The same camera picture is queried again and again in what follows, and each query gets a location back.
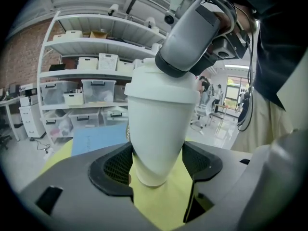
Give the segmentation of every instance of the brick wall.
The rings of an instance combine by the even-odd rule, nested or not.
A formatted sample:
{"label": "brick wall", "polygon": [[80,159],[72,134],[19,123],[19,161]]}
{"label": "brick wall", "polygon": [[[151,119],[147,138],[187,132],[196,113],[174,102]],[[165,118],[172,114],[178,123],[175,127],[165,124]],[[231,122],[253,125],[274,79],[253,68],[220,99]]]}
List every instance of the brick wall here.
{"label": "brick wall", "polygon": [[[50,25],[50,20],[32,25],[10,38],[3,47],[0,56],[0,88],[10,83],[20,85],[37,81],[37,69],[41,46]],[[64,33],[56,23],[49,40],[56,34]],[[43,71],[48,71],[51,64],[59,63],[60,55],[50,52],[43,61]]]}

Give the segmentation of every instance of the white cone-shaped object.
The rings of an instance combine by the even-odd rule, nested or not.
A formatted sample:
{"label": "white cone-shaped object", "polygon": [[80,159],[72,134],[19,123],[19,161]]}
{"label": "white cone-shaped object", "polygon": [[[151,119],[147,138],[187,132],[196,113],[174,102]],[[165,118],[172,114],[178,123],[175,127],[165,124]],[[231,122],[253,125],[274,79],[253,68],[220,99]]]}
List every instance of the white cone-shaped object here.
{"label": "white cone-shaped object", "polygon": [[125,94],[137,177],[147,186],[162,185],[178,158],[199,97],[195,76],[173,78],[157,68],[154,58],[144,59]]}

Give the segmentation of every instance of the white shelving unit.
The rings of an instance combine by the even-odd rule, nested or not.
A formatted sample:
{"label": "white shelving unit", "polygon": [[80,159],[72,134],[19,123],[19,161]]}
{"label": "white shelving unit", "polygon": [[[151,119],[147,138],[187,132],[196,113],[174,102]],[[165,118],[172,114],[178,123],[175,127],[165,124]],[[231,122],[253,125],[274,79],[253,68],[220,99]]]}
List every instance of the white shelving unit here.
{"label": "white shelving unit", "polygon": [[116,54],[121,59],[133,61],[155,57],[151,50],[128,43],[102,38],[75,38],[62,41],[49,41],[45,47],[51,47],[62,57],[98,56],[99,53]]}
{"label": "white shelving unit", "polygon": [[127,106],[127,103],[108,103],[108,102],[97,102],[97,103],[84,103],[83,105],[69,106],[67,104],[50,104],[43,105],[42,110],[64,110],[64,109],[77,109],[77,108],[98,108],[98,107],[113,107],[113,106]]}
{"label": "white shelving unit", "polygon": [[[75,38],[64,39],[62,41],[48,41],[51,30],[56,22],[59,22],[65,31],[81,30],[83,32],[101,31],[108,33],[109,39],[101,38]],[[56,13],[46,32],[38,61],[37,85],[41,84],[44,78],[55,77],[58,79],[67,78],[98,78],[98,79],[119,79],[131,80],[132,74],[129,72],[118,72],[113,70],[79,70],[67,69],[60,71],[42,72],[43,58],[46,49],[53,49],[65,57],[98,57],[99,53],[117,54],[120,59],[134,61],[155,57],[150,48],[154,43],[162,43],[166,37],[160,33],[152,31],[141,24],[125,20],[114,16],[101,14],[73,14],[60,16],[60,11]],[[74,109],[89,107],[112,107],[127,106],[127,103],[85,103],[78,106],[68,106],[66,104],[43,105],[41,93],[38,92],[39,111],[42,117],[48,110]],[[54,146],[53,137],[47,133],[51,145]]]}

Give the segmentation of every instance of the blue folder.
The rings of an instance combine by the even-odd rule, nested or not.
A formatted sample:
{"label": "blue folder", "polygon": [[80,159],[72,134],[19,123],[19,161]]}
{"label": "blue folder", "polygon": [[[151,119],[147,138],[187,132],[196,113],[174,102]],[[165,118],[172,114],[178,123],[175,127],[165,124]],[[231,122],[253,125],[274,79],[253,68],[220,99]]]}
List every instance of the blue folder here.
{"label": "blue folder", "polygon": [[126,142],[126,123],[77,129],[74,131],[72,156]]}

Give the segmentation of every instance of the ceiling light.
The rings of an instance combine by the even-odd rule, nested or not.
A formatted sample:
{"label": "ceiling light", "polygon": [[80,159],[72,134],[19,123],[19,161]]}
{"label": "ceiling light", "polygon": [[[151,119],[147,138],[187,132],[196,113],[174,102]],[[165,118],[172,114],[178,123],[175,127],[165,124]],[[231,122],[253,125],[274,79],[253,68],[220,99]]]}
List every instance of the ceiling light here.
{"label": "ceiling light", "polygon": [[246,69],[249,69],[249,66],[232,65],[232,64],[225,64],[225,67],[238,67],[238,68],[246,68]]}

